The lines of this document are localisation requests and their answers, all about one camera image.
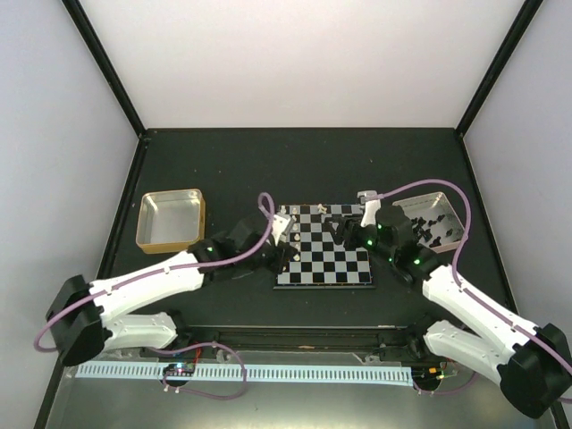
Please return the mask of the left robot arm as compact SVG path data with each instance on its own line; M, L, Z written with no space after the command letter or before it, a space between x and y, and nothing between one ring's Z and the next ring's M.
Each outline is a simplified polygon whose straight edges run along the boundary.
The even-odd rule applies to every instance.
M294 221L254 215L229 232L200 240L163 262L118 277L66 280L46 313L46 325L62 366L78 366L116 349L164 349L185 355L192 336L172 309L141 315L139 309L202 287L238 280L255 271L282 271L296 249L287 242Z

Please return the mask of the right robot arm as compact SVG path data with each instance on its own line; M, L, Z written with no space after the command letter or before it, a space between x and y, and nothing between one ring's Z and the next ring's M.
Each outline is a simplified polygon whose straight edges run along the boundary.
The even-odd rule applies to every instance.
M444 308L463 325L436 321L406 338L408 354L449 358L500 387L519 412L538 418L565 400L571 387L571 352L554 324L527 321L477 289L452 265L420 244L412 222L399 206L372 216L334 215L324 221L337 245L364 248L386 261L407 286Z

